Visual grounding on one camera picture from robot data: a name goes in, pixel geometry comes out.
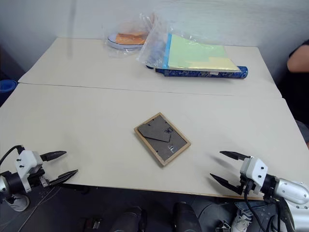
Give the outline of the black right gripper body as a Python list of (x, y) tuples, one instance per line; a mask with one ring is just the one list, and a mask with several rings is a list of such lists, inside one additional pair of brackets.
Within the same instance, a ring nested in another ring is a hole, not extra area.
[(247, 178), (244, 175), (240, 176), (240, 185), (238, 186), (238, 194), (249, 193), (255, 189), (255, 183), (252, 179)]

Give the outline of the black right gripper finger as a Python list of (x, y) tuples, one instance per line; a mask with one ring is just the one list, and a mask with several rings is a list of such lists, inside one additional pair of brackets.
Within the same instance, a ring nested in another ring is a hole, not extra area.
[(210, 174), (220, 185), (222, 185), (223, 187), (237, 193), (238, 195), (242, 195), (242, 185), (240, 186), (233, 186), (231, 185), (227, 180), (214, 175), (214, 174)]
[(246, 156), (241, 153), (233, 151), (220, 151), (220, 153), (234, 160), (245, 160), (250, 158), (250, 156)]

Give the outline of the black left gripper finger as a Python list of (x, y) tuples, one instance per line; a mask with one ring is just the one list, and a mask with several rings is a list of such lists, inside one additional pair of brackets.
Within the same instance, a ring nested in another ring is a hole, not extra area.
[(40, 155), (42, 161), (51, 161), (51, 160), (55, 160), (59, 157), (61, 157), (62, 155), (66, 154), (66, 151), (54, 151), (54, 152), (48, 152), (45, 154)]
[(68, 181), (71, 177), (73, 177), (77, 172), (78, 170), (73, 170), (73, 171), (69, 171), (64, 174), (61, 174), (58, 176), (57, 179), (50, 181), (49, 186), (54, 187), (54, 186), (61, 185), (65, 183), (66, 181)]

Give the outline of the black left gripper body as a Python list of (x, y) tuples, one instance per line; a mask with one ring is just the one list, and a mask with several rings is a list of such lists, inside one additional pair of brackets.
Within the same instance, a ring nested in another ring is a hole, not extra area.
[(40, 168), (36, 173), (32, 173), (28, 176), (28, 183), (30, 188), (42, 186), (43, 188), (50, 186), (50, 181), (45, 178), (45, 170)]

